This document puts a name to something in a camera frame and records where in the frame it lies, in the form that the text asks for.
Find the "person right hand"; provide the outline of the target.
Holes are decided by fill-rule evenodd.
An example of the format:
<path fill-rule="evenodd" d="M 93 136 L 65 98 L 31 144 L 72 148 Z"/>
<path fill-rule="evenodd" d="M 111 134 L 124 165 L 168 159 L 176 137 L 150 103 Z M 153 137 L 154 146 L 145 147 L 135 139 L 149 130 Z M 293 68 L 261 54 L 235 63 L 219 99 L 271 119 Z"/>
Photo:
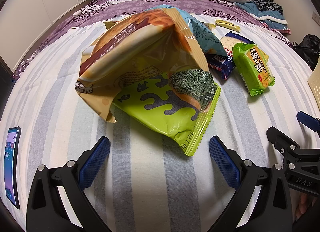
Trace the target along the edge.
<path fill-rule="evenodd" d="M 298 205 L 295 210 L 295 221 L 297 221 L 303 214 L 306 213 L 310 206 L 313 206 L 317 201 L 317 197 L 304 194 L 303 192 L 299 195 Z"/>

